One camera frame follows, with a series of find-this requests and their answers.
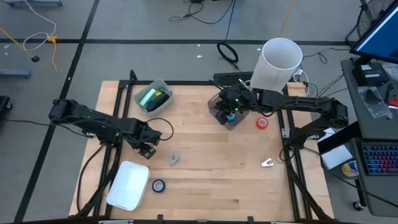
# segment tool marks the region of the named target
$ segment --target red object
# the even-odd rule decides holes
[[[266,129],[268,127],[268,120],[266,118],[259,118],[256,122],[256,126],[259,129]]]
[[[395,99],[393,99],[393,100],[389,100],[388,101],[388,105],[398,106],[398,96]]]

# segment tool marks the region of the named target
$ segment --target black floor stripe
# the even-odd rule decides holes
[[[86,26],[85,26],[85,28],[83,30],[82,35],[81,35],[81,39],[79,41],[79,45],[77,47],[75,56],[74,56],[74,58],[72,60],[72,64],[70,65],[67,78],[66,78],[65,83],[63,85],[63,88],[62,88],[62,91],[61,91],[61,94],[60,94],[60,97],[59,97],[60,99],[65,99],[65,97],[66,97],[66,95],[68,93],[70,82],[72,81],[73,74],[75,73],[77,64],[79,62],[81,51],[83,50],[83,46],[84,46],[85,41],[87,39],[88,32],[90,30],[91,24],[93,23],[93,19],[94,19],[94,16],[95,16],[95,12],[96,12],[96,10],[98,8],[99,2],[100,2],[100,0],[95,0],[94,3],[93,3],[93,6],[91,7],[90,14],[89,14],[89,16],[87,18]],[[54,131],[55,131],[55,126],[50,126],[48,128],[48,130],[47,130],[47,133],[46,133],[46,135],[44,137],[43,145],[40,148],[40,152],[39,152],[39,155],[37,157],[35,166],[33,168],[32,174],[30,175],[29,182],[28,182],[27,187],[25,189],[24,196],[22,197],[21,203],[19,204],[18,211],[17,211],[17,213],[15,215],[15,219],[14,219],[15,222],[22,222],[23,219],[24,219],[27,207],[29,206],[30,199],[32,198],[32,194],[33,194],[33,191],[34,191],[36,183],[37,183],[37,179],[39,178],[40,171],[42,169],[45,157],[47,155],[47,151],[49,150],[51,139],[52,139],[52,136],[54,134]]]
[[[31,39],[29,43],[39,44],[44,39]],[[85,44],[217,44],[224,40],[129,40],[129,39],[86,39]],[[261,45],[265,44],[268,40],[228,40],[229,44],[251,44]],[[328,41],[328,40],[295,40],[298,45],[313,45],[313,46],[347,46],[345,41]],[[0,43],[12,43],[9,39],[0,39]],[[58,39],[58,44],[79,44],[80,39]]]

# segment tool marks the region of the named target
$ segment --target keyboard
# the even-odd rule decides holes
[[[215,82],[239,82],[239,79],[242,81],[247,81],[251,79],[253,72],[234,72],[234,73],[216,73],[213,75],[213,80]]]
[[[362,142],[367,175],[398,175],[398,142]]]

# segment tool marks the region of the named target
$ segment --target gray floor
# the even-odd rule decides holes
[[[207,0],[198,17],[213,21],[228,7],[227,0]],[[79,39],[93,0],[67,0],[63,7],[35,7],[37,12],[57,23],[62,39]],[[290,1],[238,0],[231,23],[230,39],[264,40],[277,37]],[[342,41],[358,15],[359,1],[301,0],[290,16],[285,37],[293,40]],[[171,16],[185,14],[188,5],[180,0],[101,0],[90,29],[89,39],[223,39],[227,19],[205,25],[187,19],[169,22]],[[0,3],[0,26],[15,38],[34,32],[52,30],[51,24],[36,17],[26,7],[11,9]],[[28,119],[48,123],[52,100],[59,97],[77,44],[58,44],[56,63],[51,70],[51,44],[35,54],[45,67],[32,63],[13,44],[0,44],[0,67],[32,70],[29,80],[1,79],[0,95],[12,98],[10,119]],[[234,45],[241,70],[253,70],[260,45]],[[301,46],[304,55],[329,46]],[[349,58],[347,51],[324,53],[328,64],[318,57],[306,58],[303,67],[310,82],[320,88],[341,74],[340,61]],[[103,80],[127,79],[130,69],[140,80],[207,80],[218,72],[235,72],[210,44],[86,44],[76,68],[68,98],[94,107]],[[329,93],[344,88],[341,80]],[[334,95],[349,108],[349,120],[356,120],[347,91]],[[0,129],[0,223],[12,222],[25,191],[35,160],[43,143],[46,127],[4,122]],[[43,169],[30,201],[25,220],[66,217],[69,212],[86,140],[57,128]],[[373,217],[367,210],[356,212],[351,202],[358,199],[356,190],[326,176],[336,218],[346,222],[394,223],[398,219]]]

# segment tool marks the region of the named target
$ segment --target yellow cable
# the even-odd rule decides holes
[[[10,38],[20,49],[22,49],[25,53],[27,53],[31,58],[35,57],[32,53],[29,51],[25,50],[23,46],[21,46],[14,38],[12,38],[3,28],[0,27],[0,31],[6,35],[8,38]]]
[[[52,65],[54,66],[55,72],[58,72],[57,66],[55,65],[55,62],[54,62],[55,53],[57,52],[57,38],[58,37],[55,35],[55,36],[51,36],[48,39],[49,42],[52,42],[54,44],[54,52],[52,54],[51,62],[52,62]]]
[[[294,7],[294,1],[295,1],[295,0],[292,0],[292,3],[290,3],[290,9],[289,9],[289,12],[288,12],[287,15],[286,15],[285,22],[284,22],[284,25],[282,26],[282,30],[280,31],[279,37],[282,37],[282,34],[283,34],[284,31],[285,31],[286,23],[287,23],[287,21],[289,20],[290,13],[292,12],[293,7]]]

